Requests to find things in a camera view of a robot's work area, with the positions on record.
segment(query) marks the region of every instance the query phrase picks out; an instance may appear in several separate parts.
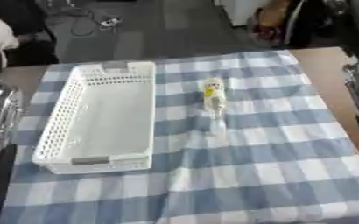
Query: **cable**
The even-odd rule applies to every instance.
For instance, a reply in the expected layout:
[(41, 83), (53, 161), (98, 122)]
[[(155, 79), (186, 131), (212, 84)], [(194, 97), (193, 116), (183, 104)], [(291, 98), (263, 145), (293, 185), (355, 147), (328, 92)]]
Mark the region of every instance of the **cable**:
[[(93, 34), (96, 31), (97, 27), (99, 27), (101, 25), (101, 23), (98, 23), (95, 21), (95, 14), (91, 10), (89, 10), (85, 15), (79, 15), (79, 16), (68, 15), (68, 16), (74, 17), (74, 21), (72, 23), (70, 32), (72, 33), (72, 35), (74, 35), (76, 37), (87, 37), (87, 36)], [(89, 18), (95, 24), (95, 27), (91, 31), (88, 31), (86, 33), (82, 33), (82, 34), (76, 33), (76, 31), (74, 30), (74, 27), (79, 23), (80, 18)]]

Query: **white cabinet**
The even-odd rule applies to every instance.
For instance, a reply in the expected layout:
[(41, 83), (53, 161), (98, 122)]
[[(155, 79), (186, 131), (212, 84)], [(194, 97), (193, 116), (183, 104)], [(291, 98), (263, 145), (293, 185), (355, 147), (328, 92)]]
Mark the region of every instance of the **white cabinet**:
[(221, 0), (233, 26), (246, 25), (248, 18), (256, 9), (265, 6), (270, 0)]

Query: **white cloth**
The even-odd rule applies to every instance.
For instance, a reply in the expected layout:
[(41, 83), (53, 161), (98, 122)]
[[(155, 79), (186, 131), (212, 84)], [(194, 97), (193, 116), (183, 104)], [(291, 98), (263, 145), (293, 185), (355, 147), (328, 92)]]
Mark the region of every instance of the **white cloth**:
[(6, 67), (7, 60), (3, 50), (14, 49), (19, 46), (18, 39), (13, 35), (13, 30), (2, 20), (0, 20), (0, 52), (3, 57), (3, 67)]

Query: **white plastic basket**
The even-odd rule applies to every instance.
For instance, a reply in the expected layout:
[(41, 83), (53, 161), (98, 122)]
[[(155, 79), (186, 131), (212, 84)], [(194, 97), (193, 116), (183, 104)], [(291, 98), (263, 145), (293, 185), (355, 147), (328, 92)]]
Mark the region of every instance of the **white plastic basket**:
[(61, 91), (32, 161), (57, 174), (151, 167), (155, 65), (77, 66)]

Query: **table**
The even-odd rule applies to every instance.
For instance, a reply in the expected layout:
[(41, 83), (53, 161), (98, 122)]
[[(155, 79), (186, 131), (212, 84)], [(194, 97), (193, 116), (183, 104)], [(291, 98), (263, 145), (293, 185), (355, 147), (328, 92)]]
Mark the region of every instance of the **table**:
[[(355, 119), (357, 109), (341, 76), (342, 67), (353, 60), (338, 47), (291, 50), (291, 52), (359, 150), (359, 127)], [(47, 66), (12, 67), (6, 69), (1, 78), (6, 83), (16, 85), (23, 90), (25, 108), (27, 108), (46, 69)]]
[[(74, 65), (48, 69), (19, 125), (0, 223), (359, 222), (359, 155), (290, 53), (156, 64), (151, 169), (90, 175), (31, 161)], [(224, 139), (202, 110), (201, 87), (216, 75), (229, 99)]]

